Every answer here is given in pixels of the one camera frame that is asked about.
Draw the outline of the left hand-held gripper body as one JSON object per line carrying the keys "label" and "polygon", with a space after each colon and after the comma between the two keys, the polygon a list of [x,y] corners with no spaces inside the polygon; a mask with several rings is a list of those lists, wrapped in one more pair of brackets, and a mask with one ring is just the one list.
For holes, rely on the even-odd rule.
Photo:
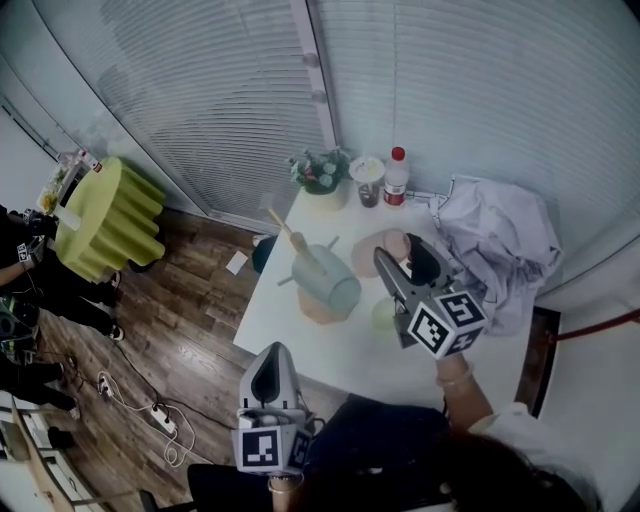
{"label": "left hand-held gripper body", "polygon": [[251,474],[301,474],[313,438],[302,409],[241,409],[232,431],[236,467]]}

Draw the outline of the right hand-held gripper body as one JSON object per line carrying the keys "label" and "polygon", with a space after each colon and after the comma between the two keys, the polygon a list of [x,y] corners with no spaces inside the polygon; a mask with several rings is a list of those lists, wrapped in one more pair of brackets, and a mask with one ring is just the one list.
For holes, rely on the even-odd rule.
{"label": "right hand-held gripper body", "polygon": [[394,326],[402,349],[418,346],[434,359],[470,348],[488,324],[473,296],[462,288],[394,291]]}

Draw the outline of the pale green cup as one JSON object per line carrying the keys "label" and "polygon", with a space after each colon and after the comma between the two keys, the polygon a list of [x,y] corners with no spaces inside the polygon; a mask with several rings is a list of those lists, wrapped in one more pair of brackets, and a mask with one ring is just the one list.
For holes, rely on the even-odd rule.
{"label": "pale green cup", "polygon": [[374,329],[390,331],[395,329],[396,307],[391,297],[381,299],[372,309],[371,321]]}

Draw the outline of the pink cup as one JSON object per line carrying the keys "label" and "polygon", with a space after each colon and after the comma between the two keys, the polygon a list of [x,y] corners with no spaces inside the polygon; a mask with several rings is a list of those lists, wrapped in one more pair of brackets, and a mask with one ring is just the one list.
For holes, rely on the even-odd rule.
{"label": "pink cup", "polygon": [[386,250],[396,262],[401,263],[409,256],[410,241],[408,235],[397,228],[381,230],[358,241],[351,252],[353,271],[358,278],[369,279],[379,275],[374,263],[377,247]]}

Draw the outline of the teal textured cup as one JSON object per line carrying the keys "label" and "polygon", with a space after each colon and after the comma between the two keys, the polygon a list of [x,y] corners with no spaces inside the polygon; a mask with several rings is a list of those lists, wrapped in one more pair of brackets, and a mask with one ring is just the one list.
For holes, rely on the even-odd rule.
{"label": "teal textured cup", "polygon": [[297,254],[291,267],[293,280],[331,311],[349,315],[361,298],[359,279],[330,248],[311,244],[308,250],[315,261]]}

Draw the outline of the wooden cup rack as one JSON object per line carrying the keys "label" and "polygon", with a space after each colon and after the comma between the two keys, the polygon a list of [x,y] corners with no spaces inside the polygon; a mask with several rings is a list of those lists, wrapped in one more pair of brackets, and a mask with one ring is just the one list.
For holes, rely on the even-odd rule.
{"label": "wooden cup rack", "polygon": [[[272,207],[268,207],[267,211],[270,216],[280,225],[281,229],[286,233],[297,255],[312,267],[315,267],[320,272],[324,272],[325,269],[311,254],[304,236],[300,232],[292,231],[291,228],[282,220],[282,218]],[[341,323],[344,322],[349,316],[348,313],[339,313],[333,311],[323,302],[318,301],[317,299],[310,296],[307,291],[300,285],[297,286],[297,297],[301,313],[318,325]]]}

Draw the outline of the person's right forearm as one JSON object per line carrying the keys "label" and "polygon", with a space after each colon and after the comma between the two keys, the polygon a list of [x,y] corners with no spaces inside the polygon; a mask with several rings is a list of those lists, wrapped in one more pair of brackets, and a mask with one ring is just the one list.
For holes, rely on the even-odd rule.
{"label": "person's right forearm", "polygon": [[[468,364],[462,353],[438,360],[436,362],[437,377],[454,379],[467,370]],[[450,422],[455,429],[469,430],[477,422],[493,414],[493,408],[474,374],[461,385],[442,389],[442,391]]]}

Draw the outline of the person's left forearm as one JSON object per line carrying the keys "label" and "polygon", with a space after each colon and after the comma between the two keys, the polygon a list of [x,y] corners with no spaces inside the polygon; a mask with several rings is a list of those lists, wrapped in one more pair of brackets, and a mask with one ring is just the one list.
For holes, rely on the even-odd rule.
{"label": "person's left forearm", "polygon": [[286,494],[274,494],[269,490],[272,497],[273,512],[291,512],[291,510],[294,508],[294,505],[296,504],[299,495],[299,489],[303,485],[303,483],[293,492]]}

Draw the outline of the pale wrist bangle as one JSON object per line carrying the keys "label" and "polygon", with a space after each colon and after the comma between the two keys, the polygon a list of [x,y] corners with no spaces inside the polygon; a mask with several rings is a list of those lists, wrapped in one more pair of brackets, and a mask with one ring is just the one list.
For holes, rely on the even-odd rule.
{"label": "pale wrist bangle", "polygon": [[268,488],[274,494],[286,494],[296,490],[303,482],[303,474],[272,475],[268,481]]}
{"label": "pale wrist bangle", "polygon": [[459,375],[458,377],[454,378],[454,379],[442,379],[441,377],[437,377],[436,378],[436,384],[438,387],[442,388],[442,389],[446,389],[446,388],[452,388],[452,387],[457,387],[459,385],[461,385],[463,382],[469,380],[470,378],[473,377],[474,374],[474,365],[472,363],[469,363],[467,365],[467,370]]}

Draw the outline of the person's dark clothing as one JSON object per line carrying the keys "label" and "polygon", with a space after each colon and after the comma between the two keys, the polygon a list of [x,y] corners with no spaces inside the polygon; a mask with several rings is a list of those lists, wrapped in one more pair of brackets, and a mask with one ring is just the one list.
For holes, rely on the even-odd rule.
{"label": "person's dark clothing", "polygon": [[312,442],[296,512],[407,512],[448,502],[432,465],[437,409],[349,396]]}

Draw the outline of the potted flower plant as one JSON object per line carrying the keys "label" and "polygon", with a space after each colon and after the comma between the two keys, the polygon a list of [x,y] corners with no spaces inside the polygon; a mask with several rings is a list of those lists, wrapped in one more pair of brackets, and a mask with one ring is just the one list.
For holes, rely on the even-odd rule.
{"label": "potted flower plant", "polygon": [[304,201],[322,212],[337,212],[346,205],[348,190],[343,181],[350,163],[340,148],[322,154],[305,150],[301,156],[287,159],[291,180],[300,186]]}

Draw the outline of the dark bag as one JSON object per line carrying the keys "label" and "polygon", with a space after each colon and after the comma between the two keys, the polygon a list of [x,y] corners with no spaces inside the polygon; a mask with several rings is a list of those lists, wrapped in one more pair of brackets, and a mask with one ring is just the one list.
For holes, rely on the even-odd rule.
{"label": "dark bag", "polygon": [[261,274],[277,241],[276,236],[256,235],[253,237],[254,250],[251,254],[253,269]]}

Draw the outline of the reddish-brown coat rack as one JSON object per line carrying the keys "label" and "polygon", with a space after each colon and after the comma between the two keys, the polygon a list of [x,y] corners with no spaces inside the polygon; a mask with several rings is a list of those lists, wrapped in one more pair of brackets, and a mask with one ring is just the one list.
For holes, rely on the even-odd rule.
{"label": "reddish-brown coat rack", "polygon": [[549,343],[556,344],[562,341],[588,336],[615,327],[619,327],[630,322],[640,324],[640,308],[588,327],[566,332],[563,334],[550,335]]}

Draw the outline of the glass partition with white blinds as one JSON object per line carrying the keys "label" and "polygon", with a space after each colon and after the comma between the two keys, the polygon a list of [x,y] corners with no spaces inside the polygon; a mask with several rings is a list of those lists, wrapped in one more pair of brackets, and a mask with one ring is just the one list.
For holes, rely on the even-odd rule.
{"label": "glass partition with white blinds", "polygon": [[640,21],[624,0],[33,0],[107,108],[211,209],[288,208],[286,159],[408,152],[549,204],[560,278],[640,242]]}

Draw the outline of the light wooden desk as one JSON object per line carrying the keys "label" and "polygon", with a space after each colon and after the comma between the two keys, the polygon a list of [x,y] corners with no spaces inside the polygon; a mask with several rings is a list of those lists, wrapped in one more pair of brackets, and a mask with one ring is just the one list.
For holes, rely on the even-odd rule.
{"label": "light wooden desk", "polygon": [[105,512],[66,456],[52,448],[36,407],[0,392],[0,502],[11,512],[62,512],[63,496],[81,503],[71,512]]}

